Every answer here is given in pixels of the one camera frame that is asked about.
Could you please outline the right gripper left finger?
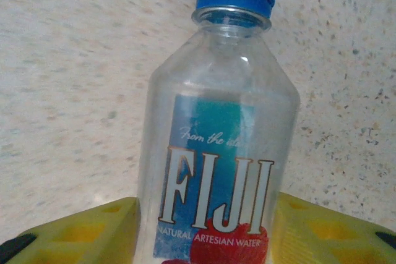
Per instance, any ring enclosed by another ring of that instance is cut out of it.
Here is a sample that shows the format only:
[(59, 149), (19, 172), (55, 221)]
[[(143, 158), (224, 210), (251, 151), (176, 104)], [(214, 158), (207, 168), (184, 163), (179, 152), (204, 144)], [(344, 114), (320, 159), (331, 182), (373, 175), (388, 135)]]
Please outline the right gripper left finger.
[(1, 263), (132, 263), (139, 201), (122, 198), (28, 229), (1, 244)]

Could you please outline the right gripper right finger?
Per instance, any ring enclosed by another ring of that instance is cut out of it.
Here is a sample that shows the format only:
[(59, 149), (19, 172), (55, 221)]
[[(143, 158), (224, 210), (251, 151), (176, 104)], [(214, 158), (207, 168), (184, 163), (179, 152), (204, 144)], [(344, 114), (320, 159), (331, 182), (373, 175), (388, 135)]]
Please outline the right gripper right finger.
[(395, 232), (280, 193), (273, 263), (395, 263)]

